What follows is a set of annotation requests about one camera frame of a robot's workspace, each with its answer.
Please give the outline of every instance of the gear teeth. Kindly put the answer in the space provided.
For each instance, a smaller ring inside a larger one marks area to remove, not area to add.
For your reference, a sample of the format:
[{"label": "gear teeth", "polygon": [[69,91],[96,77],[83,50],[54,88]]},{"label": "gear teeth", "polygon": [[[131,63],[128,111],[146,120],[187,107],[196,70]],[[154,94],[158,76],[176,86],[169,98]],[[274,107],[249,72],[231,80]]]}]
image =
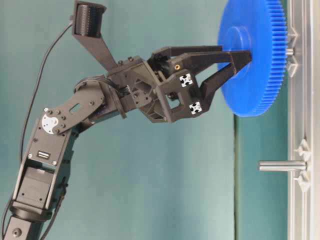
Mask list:
[{"label": "gear teeth", "polygon": [[255,115],[266,112],[277,98],[285,76],[288,48],[288,31],[285,12],[280,0],[265,0],[272,30],[272,63],[267,86]]}]

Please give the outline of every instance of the robotic arm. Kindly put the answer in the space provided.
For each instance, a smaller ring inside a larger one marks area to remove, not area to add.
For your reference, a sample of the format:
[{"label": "robotic arm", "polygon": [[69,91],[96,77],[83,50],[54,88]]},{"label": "robotic arm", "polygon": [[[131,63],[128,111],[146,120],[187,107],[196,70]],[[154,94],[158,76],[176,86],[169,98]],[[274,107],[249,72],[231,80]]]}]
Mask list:
[{"label": "robotic arm", "polygon": [[[105,10],[100,4],[75,1],[72,34],[108,74],[81,80],[68,101],[45,108],[35,123],[4,240],[45,239],[48,231],[40,238],[43,225],[51,219],[52,226],[64,199],[72,148],[81,132],[118,114],[125,118],[134,109],[153,123],[196,118],[210,109],[216,90],[252,60],[248,50],[185,46],[156,50],[148,61],[136,56],[116,63],[100,33]],[[195,76],[216,63],[227,64],[198,86]],[[171,107],[169,101],[179,105]]]}]

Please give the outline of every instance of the metal shaft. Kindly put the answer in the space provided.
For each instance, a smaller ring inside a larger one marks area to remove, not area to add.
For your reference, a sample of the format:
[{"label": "metal shaft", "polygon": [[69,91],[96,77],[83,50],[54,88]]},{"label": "metal shaft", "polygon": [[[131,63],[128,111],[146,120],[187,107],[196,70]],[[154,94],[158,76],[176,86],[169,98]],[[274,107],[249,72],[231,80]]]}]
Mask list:
[{"label": "metal shaft", "polygon": [[260,161],[258,169],[262,172],[305,171],[307,164],[305,161]]}]

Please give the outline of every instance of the hole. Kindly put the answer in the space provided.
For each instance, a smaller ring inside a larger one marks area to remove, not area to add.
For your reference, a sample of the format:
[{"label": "hole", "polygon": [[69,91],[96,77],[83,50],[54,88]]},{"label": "hole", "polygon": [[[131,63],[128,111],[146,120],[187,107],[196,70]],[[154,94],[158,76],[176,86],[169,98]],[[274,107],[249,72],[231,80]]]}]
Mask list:
[{"label": "hole", "polygon": [[74,105],[74,106],[69,110],[69,112],[70,112],[71,114],[74,114],[74,113],[78,112],[81,107],[82,107],[81,104],[78,104],[78,103],[77,103],[76,105]]},{"label": "hole", "polygon": [[174,99],[174,100],[172,100],[172,99],[170,99],[170,98],[168,97],[167,94],[165,95],[165,97],[166,97],[166,100],[168,101],[169,106],[170,106],[171,109],[177,108],[177,107],[180,105],[179,99]]}]

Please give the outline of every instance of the aluminum frame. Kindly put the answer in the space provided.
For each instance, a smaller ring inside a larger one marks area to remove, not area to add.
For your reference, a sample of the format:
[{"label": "aluminum frame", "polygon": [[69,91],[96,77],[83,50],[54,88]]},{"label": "aluminum frame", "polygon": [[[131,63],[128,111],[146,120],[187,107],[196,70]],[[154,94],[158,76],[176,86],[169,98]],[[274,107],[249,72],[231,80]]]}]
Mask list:
[{"label": "aluminum frame", "polygon": [[288,239],[320,239],[320,1],[288,0],[288,159],[305,161],[288,174]]}]

